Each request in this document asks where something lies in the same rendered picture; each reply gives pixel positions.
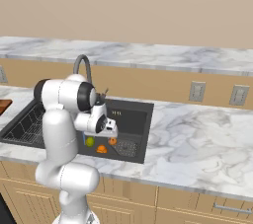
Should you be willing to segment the light wood sink front panel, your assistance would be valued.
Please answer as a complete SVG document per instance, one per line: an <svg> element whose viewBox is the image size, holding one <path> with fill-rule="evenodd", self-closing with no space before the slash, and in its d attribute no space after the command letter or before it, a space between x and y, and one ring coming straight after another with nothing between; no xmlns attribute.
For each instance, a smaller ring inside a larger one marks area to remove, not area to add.
<svg viewBox="0 0 253 224"><path fill-rule="evenodd" d="M154 206L156 186L101 177L97 193L123 201Z"/></svg>

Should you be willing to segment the grey wall outlet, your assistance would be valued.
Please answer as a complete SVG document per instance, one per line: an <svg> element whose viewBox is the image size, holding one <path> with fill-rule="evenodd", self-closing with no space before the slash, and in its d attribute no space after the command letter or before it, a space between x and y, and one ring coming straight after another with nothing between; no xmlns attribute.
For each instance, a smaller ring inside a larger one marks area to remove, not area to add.
<svg viewBox="0 0 253 224"><path fill-rule="evenodd" d="M233 106L243 106L249 91L248 86L234 85L229 103Z"/></svg>
<svg viewBox="0 0 253 224"><path fill-rule="evenodd" d="M193 81L191 84L189 100L192 102L201 102L204 98L205 90L206 90L205 82Z"/></svg>
<svg viewBox="0 0 253 224"><path fill-rule="evenodd" d="M0 83L8 83L4 68L0 65Z"/></svg>

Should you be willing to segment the light wood cabinet door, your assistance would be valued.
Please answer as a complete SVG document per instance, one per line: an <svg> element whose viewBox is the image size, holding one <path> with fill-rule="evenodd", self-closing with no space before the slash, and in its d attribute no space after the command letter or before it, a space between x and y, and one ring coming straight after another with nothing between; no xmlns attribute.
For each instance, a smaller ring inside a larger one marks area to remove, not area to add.
<svg viewBox="0 0 253 224"><path fill-rule="evenodd" d="M154 224L155 208L138 203L88 195L91 210L101 224Z"/></svg>
<svg viewBox="0 0 253 224"><path fill-rule="evenodd" d="M55 189L1 179L0 191L17 224L52 224L60 213Z"/></svg>

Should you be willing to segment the dark grey sink basin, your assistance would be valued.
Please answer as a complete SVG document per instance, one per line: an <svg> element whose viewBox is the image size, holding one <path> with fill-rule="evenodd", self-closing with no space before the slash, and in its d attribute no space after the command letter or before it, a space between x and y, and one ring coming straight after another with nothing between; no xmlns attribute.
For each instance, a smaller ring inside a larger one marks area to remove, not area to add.
<svg viewBox="0 0 253 224"><path fill-rule="evenodd" d="M95 137L92 147L85 145L87 134L77 132L78 153L112 160L144 163L154 104L106 99L108 118L118 127L117 144L110 145L106 137ZM44 108L32 100L1 131L0 142L44 149L42 116ZM105 145L107 153L97 153Z"/></svg>

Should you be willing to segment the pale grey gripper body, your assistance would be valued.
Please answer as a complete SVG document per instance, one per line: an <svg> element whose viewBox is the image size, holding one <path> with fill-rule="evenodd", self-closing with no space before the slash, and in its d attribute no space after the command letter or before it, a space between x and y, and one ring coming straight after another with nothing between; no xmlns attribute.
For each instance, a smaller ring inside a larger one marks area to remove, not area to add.
<svg viewBox="0 0 253 224"><path fill-rule="evenodd" d="M112 130L104 129L100 133L97 134L97 137L118 137L118 130L116 128Z"/></svg>

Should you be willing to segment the light wood drawer front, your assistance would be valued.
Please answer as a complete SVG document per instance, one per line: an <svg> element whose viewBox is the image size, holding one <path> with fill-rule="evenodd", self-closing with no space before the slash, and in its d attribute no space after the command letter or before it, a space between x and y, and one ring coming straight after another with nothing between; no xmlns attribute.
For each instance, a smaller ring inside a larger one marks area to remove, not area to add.
<svg viewBox="0 0 253 224"><path fill-rule="evenodd" d="M216 209L215 202L239 209L250 208L253 212L253 201L161 187L155 224L253 224L253 213Z"/></svg>

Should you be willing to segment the grey curved sink faucet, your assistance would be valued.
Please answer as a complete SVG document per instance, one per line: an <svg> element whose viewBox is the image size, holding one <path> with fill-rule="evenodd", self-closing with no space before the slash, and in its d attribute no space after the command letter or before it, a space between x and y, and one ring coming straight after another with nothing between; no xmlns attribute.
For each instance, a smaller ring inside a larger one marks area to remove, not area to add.
<svg viewBox="0 0 253 224"><path fill-rule="evenodd" d="M78 55L78 57L76 58L76 60L74 62L73 73L74 74L79 73L79 67L80 67L82 60L85 63L87 80L90 84L92 84L91 66L90 66L90 61L89 61L87 55L85 55L85 54Z"/></svg>

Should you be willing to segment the brown wooden cutting board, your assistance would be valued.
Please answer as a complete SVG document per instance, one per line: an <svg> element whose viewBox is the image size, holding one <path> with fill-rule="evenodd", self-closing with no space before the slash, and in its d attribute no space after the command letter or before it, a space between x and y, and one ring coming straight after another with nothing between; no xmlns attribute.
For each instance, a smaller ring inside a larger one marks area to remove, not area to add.
<svg viewBox="0 0 253 224"><path fill-rule="evenodd" d="M11 106L11 100L0 100L0 115Z"/></svg>

